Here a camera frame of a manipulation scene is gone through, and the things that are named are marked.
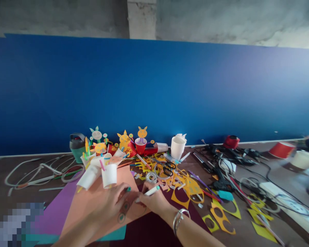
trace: silver bracelet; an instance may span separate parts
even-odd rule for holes
[[[176,213],[175,218],[174,218],[174,221],[173,221],[173,230],[174,230],[175,236],[177,236],[177,235],[176,235],[177,229],[178,229],[178,227],[179,227],[179,225],[180,225],[181,220],[183,220],[183,212],[186,212],[186,213],[188,214],[189,218],[190,218],[189,211],[186,210],[186,209],[180,209],[180,210]]]

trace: blue backdrop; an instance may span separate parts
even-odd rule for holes
[[[69,151],[99,126],[166,142],[309,134],[309,50],[131,39],[0,38],[0,155]]]

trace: hand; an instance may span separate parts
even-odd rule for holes
[[[144,193],[148,190],[152,189],[156,185],[145,181],[142,189],[142,193],[140,193],[139,198],[140,201],[145,204],[152,212],[158,214],[162,217],[163,213],[172,207],[171,204],[166,200],[161,190],[158,190],[151,196],[145,196]]]
[[[105,201],[105,204],[100,208],[95,209],[92,212],[92,217],[94,217],[95,220],[101,221],[102,224],[108,222],[123,206],[126,197],[130,193],[126,192],[127,188],[129,188],[129,185],[122,183],[119,186],[105,190],[102,198],[102,200]]]

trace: right hand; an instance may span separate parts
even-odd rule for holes
[[[161,190],[158,190],[151,196],[145,196],[144,193],[152,189],[156,185],[148,181],[144,182],[142,193],[140,193],[140,201],[147,206],[152,212],[161,216],[167,209],[172,207],[166,200]]]

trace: green bottle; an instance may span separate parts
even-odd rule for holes
[[[78,164],[82,164],[82,153],[86,153],[85,136],[81,133],[73,133],[70,135],[70,149]]]

